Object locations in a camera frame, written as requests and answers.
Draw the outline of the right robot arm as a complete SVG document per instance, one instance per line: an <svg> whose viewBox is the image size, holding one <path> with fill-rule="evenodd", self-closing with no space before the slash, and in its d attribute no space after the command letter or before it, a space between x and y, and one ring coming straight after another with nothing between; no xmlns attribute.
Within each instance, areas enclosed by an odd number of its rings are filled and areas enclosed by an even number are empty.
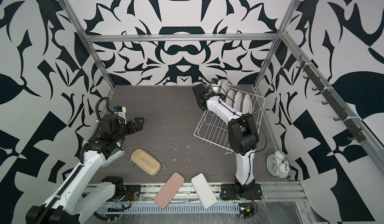
<svg viewBox="0 0 384 224"><path fill-rule="evenodd" d="M257 143L260 141L258 125L251 113L241 113L226 103L228 94L217 93L213 88L197 84L192 88L197 104L203 111L211 111L218 116L228 128L228 141L236 154L235 185L239 195L249 193L256 184L253 162Z"/></svg>

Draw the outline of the orange sunburst pattern plate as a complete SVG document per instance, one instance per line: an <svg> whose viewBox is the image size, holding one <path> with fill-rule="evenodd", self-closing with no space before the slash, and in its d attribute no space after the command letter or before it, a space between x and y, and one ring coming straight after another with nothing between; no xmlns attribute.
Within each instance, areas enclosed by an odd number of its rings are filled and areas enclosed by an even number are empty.
<svg viewBox="0 0 384 224"><path fill-rule="evenodd" d="M230 105L232 103L231 99L229 98L229 94L228 94L229 90L230 90L229 82L226 79L221 80L220 97L228 105Z"/></svg>

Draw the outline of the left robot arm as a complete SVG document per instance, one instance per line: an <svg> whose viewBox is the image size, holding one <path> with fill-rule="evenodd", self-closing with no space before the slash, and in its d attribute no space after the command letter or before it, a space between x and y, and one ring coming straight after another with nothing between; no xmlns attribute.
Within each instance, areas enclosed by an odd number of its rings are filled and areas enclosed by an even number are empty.
<svg viewBox="0 0 384 224"><path fill-rule="evenodd" d="M95 106L97 127L85 141L79 162L60 187L41 206L33 206L26 214L28 224L83 224L97 209L113 200L120 202L126 191L123 178L107 176L97 188L83 197L83 191L95 173L125 154L126 136L140 132L145 119L126 119L124 106L109 107L110 99L102 97Z"/></svg>

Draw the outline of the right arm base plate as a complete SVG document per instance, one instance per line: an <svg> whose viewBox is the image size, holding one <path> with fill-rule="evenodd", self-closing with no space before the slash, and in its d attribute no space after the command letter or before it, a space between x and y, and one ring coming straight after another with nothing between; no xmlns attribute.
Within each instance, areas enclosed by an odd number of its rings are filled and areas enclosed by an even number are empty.
<svg viewBox="0 0 384 224"><path fill-rule="evenodd" d="M221 184L220 198L222 200L261 200L263 192L260 184L249 183L245 187L237 184Z"/></svg>

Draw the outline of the colourful squiggle pattern plate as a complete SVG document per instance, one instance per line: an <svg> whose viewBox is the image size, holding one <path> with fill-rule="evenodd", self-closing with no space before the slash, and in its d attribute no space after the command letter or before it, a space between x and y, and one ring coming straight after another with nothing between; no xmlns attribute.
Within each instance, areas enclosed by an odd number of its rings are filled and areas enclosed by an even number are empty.
<svg viewBox="0 0 384 224"><path fill-rule="evenodd" d="M212 86L212 91L215 92L216 94L220 94L221 93L221 89L222 89L222 87L219 86L219 85L213 85Z"/></svg>

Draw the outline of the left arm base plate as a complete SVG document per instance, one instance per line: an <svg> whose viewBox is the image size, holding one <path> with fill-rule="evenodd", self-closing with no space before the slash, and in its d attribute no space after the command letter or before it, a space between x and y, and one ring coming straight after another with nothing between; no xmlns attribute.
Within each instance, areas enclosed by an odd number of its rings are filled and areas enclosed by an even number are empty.
<svg viewBox="0 0 384 224"><path fill-rule="evenodd" d="M140 197L141 185L124 185L122 194L118 196L121 202L135 201Z"/></svg>

